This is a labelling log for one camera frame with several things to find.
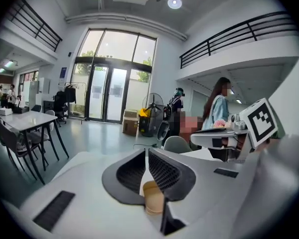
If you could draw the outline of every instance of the gray floor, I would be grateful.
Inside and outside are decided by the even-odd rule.
[[[45,157],[49,166],[44,172],[39,151],[36,151],[39,159],[35,163],[45,183],[51,181],[56,173],[78,152],[88,151],[95,155],[113,155],[132,151],[133,145],[136,143],[146,145],[157,143],[156,137],[135,137],[123,134],[122,125],[119,124],[84,121],[81,125],[79,120],[69,119],[67,124],[59,128],[59,131],[70,158],[67,159],[56,132],[53,131],[52,138],[60,161],[57,161],[51,144],[46,142],[44,144]],[[148,147],[140,145],[134,147],[134,149],[137,148]],[[43,186],[39,180],[35,181],[24,164],[23,166],[26,172],[21,167],[17,170],[9,160],[6,148],[0,145],[0,197],[17,207],[30,194]]]

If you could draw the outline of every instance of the long brown hair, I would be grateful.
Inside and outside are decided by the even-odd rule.
[[[213,104],[215,97],[217,95],[221,94],[221,92],[223,90],[223,86],[228,83],[230,83],[230,80],[228,80],[225,77],[219,78],[219,80],[216,82],[214,89],[213,89],[210,97],[208,98],[207,103],[204,106],[203,122],[205,121],[205,119],[207,119],[209,117],[211,105]]]

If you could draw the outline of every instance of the light blue jacket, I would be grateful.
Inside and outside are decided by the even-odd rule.
[[[223,95],[217,95],[211,105],[209,116],[203,123],[202,130],[213,128],[217,120],[223,119],[227,121],[228,116],[229,112],[226,98]]]

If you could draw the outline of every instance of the clothing rack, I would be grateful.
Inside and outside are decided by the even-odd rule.
[[[84,83],[84,82],[66,82],[64,84],[64,88],[66,88],[66,87],[75,88],[77,90],[83,90],[83,97],[86,96],[86,83]],[[81,118],[81,117],[77,117],[77,116],[73,116],[73,115],[69,116],[70,103],[67,102],[67,104],[68,104],[68,115],[66,116],[67,118],[81,120],[81,124],[82,124],[82,121],[87,120],[87,118],[84,117],[84,115],[85,115],[85,106],[84,106],[83,118]]]

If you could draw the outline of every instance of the person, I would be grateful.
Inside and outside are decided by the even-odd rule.
[[[3,95],[3,92],[2,92],[2,85],[0,85],[0,107],[1,107],[1,99],[2,99],[2,95]]]
[[[214,128],[216,121],[227,121],[229,112],[226,98],[231,95],[231,82],[225,77],[219,78],[214,89],[204,106],[202,130]],[[223,141],[224,145],[228,144],[228,139]],[[213,158],[226,161],[226,150],[210,149]]]
[[[171,107],[171,117],[168,120],[169,131],[162,141],[162,146],[164,146],[166,140],[170,136],[178,136],[180,132],[180,112],[183,108],[182,97],[184,97],[184,90],[182,88],[176,88],[173,97],[169,100],[168,106]]]
[[[14,84],[11,84],[6,98],[8,99],[8,109],[13,109],[15,101],[16,101],[16,93],[14,91]]]

